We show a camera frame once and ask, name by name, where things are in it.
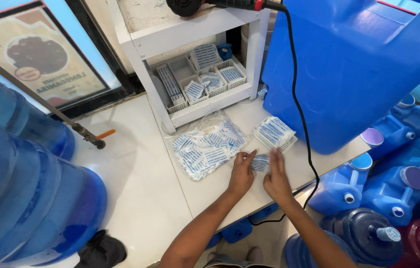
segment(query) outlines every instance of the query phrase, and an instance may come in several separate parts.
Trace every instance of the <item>hand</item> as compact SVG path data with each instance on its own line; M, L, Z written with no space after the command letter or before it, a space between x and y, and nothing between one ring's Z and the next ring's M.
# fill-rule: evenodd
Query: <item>hand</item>
M231 171L230 183L228 184L227 192L242 198L248 192L253 183L253 171L249 167L256 155L256 150L251 154L240 152L237 153L233 170Z
M295 199L284 167L284 157L279 149L270 152L271 174L265 176L263 186L268 195L281 207L292 204Z

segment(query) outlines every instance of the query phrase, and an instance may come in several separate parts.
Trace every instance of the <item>black power cord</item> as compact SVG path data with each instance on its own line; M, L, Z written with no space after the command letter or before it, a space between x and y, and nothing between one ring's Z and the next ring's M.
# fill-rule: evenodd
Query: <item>black power cord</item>
M309 143L308 127L306 126L306 120L304 119L304 114L302 112L301 105L299 104L299 101L298 101L298 99L296 97L296 78L298 76L298 61L296 60L296 50L294 48L293 30L292 30L292 24L291 24L291 16L290 16L290 13L289 13L288 9L286 8L286 6L283 5L283 1L281 1L281 4L266 5L266 8L271 8L271 9L275 9L277 11L284 12L284 14L286 15L286 19L288 20L288 33L289 33L289 36L290 36L291 54L293 56L293 65L294 65L292 94L293 94L294 102L296 103L296 106L298 107L298 111L299 111L300 116L301 116L302 127L304 129L304 135L306 137L306 145L308 147L308 163L309 163L309 166L311 167L311 169L313 170L314 175L316 176L316 186L314 187L313 192L309 195L308 199L306 199L306 202L304 202L303 209L306 209L306 206L308 205L309 200L313 197L314 193L318 189L320 178L319 178L318 173L316 172L316 169L313 166L313 161L311 160L311 146L310 146L310 143ZM250 223L253 226L258 226L258 225L263 224L263 223L266 223L266 222L280 222L280 221L282 221L284 219L285 216L286 216L286 214L284 214L283 217L280 220L262 221L262 222L257 223L257 224L254 224L254 223L252 223L250 221Z

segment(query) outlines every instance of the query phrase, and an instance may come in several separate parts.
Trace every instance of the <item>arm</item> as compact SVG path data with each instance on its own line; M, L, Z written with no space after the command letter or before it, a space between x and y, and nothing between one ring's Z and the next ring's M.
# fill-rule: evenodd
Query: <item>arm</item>
M249 165L255 155L256 150L237 154L228 189L180 232L162 256L160 268L195 266L218 226L251 187L254 178Z
M263 185L266 192L280 205L301 235L311 256L320 268L356 268L346 253L309 217L293 197L286 176L284 158L278 149L270 154L271 175L266 175Z

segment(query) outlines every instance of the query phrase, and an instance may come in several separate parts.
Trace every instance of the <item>framed sign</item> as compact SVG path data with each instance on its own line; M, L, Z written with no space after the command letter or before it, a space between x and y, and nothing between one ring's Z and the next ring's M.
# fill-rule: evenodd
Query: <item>framed sign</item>
M0 12L0 66L55 107L109 89L41 1Z

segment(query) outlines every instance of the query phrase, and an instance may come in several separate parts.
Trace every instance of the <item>person's left hand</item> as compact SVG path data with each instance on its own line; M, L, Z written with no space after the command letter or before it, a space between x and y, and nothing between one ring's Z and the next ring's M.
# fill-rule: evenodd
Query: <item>person's left hand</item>
M253 183L253 172L249 165L253 162L256 155L256 149L251 153L240 152L235 158L233 170L231 171L230 183L227 192L242 198Z

